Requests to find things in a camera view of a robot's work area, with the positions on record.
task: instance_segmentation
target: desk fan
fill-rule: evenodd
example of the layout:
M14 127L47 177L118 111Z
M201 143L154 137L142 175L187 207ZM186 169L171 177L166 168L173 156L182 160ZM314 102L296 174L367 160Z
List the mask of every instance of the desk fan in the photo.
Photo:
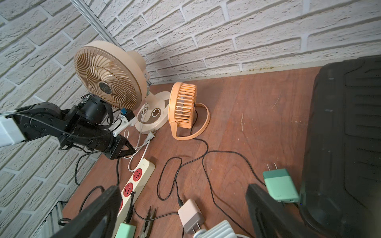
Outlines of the desk fan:
M171 125L172 136L176 140L190 140L199 136L208 126L210 121L210 113L208 108L196 102L197 86L194 84L177 82L173 85L170 95L168 119ZM207 119L204 125L194 134L190 136L177 136L177 128L190 129L193 123L195 106L202 106L207 110Z
M74 65L87 90L113 107L135 110L146 100L136 117L135 127L141 133L157 130L168 120L170 92L153 95L149 91L146 81L149 74L139 53L94 41L78 50Z

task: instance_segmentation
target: brown wooden surface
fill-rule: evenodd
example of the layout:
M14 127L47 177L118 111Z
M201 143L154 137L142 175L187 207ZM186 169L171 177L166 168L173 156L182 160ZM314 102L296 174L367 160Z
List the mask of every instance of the brown wooden surface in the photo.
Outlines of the brown wooden surface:
M278 168L288 169L299 189L312 87L319 69L316 67L190 82L197 85L197 101L206 104L211 112L209 126L199 138L209 143L209 150L240 152L249 159L261 179L262 172L267 170L266 164L271 169L275 169L274 163ZM151 86L151 91L170 91L172 85ZM205 111L202 108L197 110L199 119L195 130L205 120ZM128 140L135 146L139 133L134 127L128 129ZM186 135L189 130L180 133ZM168 123L159 129L145 156L156 165L156 169L136 202L138 214L145 216L149 206L157 207L157 215L176 212L179 207L175 189L166 201L160 201L156 196L162 168L170 157L181 157L185 163L202 155L205 149L205 145L196 140L173 139ZM139 162L142 151L135 156L132 168ZM132 175L127 165L128 160L120 162L120 189ZM168 194L178 165L179 161L172 161L167 166L160 185L162 197ZM115 166L116 161L110 161L102 155L64 208L64 217L74 218L78 214L84 197L93 187L103 185L107 189L114 185ZM248 184L258 182L245 161L238 155L213 153L206 156L205 167L212 182L216 203L254 234L245 192ZM224 219L229 220L213 204L201 160L183 167L177 182L182 200L185 202L192 198L199 206L206 219L204 228L210 229ZM94 192L85 207L99 194L99 191ZM298 216L294 206L287 205L287 209ZM245 235L233 222L229 222L236 233ZM143 222L134 215L131 224L137 226L137 237ZM181 232L179 217L168 216L154 221L151 238L180 238Z

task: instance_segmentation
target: black rubber mat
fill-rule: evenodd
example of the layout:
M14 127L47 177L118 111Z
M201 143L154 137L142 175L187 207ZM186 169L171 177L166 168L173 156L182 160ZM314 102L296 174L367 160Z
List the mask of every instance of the black rubber mat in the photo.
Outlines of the black rubber mat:
M328 237L381 237L381 56L317 75L300 198L304 221Z

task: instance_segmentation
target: white power strip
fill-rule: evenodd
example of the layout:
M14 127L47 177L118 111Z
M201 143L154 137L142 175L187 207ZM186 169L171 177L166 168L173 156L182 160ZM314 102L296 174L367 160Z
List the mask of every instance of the white power strip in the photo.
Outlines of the white power strip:
M117 221L115 223L115 228L114 228L112 237L116 236L120 224L127 217L128 209L130 208L130 204L131 204L131 192L132 191L135 192L135 195L134 195L134 203L135 203L136 199L139 197L144 186L146 185L148 179L151 177L155 169L155 165L146 159L142 159L136 168L137 168L136 171L133 173L133 175L128 180L127 184L125 185L124 189L120 193L122 195L123 200L118 212Z

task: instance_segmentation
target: fan stand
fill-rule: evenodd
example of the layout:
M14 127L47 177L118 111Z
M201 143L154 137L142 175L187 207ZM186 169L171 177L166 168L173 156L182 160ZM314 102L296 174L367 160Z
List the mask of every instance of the fan stand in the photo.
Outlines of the fan stand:
M138 119L135 127L142 134L158 130L168 121L168 105L171 93L168 91L160 92L156 95L149 92L144 104L136 118Z

